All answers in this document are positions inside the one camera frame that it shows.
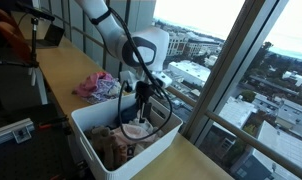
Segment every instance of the wooden countertop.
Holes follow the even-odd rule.
[[[14,12],[19,21],[22,13]],[[48,22],[40,21],[37,38],[43,38]],[[21,31],[31,38],[32,24],[26,16],[20,25]],[[58,48],[37,49],[40,69],[56,97],[62,111],[71,118],[72,111],[89,104],[76,95],[72,89],[93,72],[103,71],[86,54],[63,38]],[[177,134],[172,145],[141,170],[133,179],[232,179],[206,155]]]

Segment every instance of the city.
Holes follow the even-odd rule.
[[[196,102],[224,40],[159,19],[154,26],[170,34],[164,69],[171,88]],[[272,46],[261,45],[219,115],[302,168],[302,60],[274,53]],[[193,106],[169,95],[174,113],[187,122]],[[298,179],[217,123],[200,150],[236,179],[259,173],[264,179]]]

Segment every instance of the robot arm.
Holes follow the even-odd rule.
[[[140,67],[141,64],[135,56],[124,30],[116,23],[104,1],[75,1],[100,32],[107,51],[128,66]],[[143,31],[134,32],[131,36],[147,69],[155,79],[161,82],[162,87],[168,87],[172,80],[162,72],[169,44],[168,33],[159,28],[149,27]]]

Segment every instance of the pink cloth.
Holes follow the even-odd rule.
[[[142,127],[135,126],[135,125],[123,124],[123,129],[126,132],[126,134],[132,138],[142,138],[142,137],[149,135],[149,133],[146,130],[144,130]],[[119,145],[132,145],[132,144],[137,143],[136,141],[131,141],[131,140],[127,139],[123,135],[120,127],[117,129],[114,129],[113,132],[114,132],[114,136],[117,138],[116,141]],[[154,142],[154,141],[155,141],[155,135],[152,135],[142,141],[139,141],[139,143],[140,142]]]
[[[73,93],[81,97],[89,97],[98,88],[98,79],[105,79],[111,81],[113,78],[111,74],[105,72],[96,72],[88,76],[83,82],[81,82],[75,89]]]

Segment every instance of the black clamp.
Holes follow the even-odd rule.
[[[108,11],[105,12],[104,14],[102,14],[100,17],[95,18],[95,19],[92,18],[91,23],[97,26],[97,25],[99,25],[99,23],[101,21],[105,20],[108,16],[110,16],[110,14],[111,14],[111,10],[110,10],[110,8],[108,8]]]

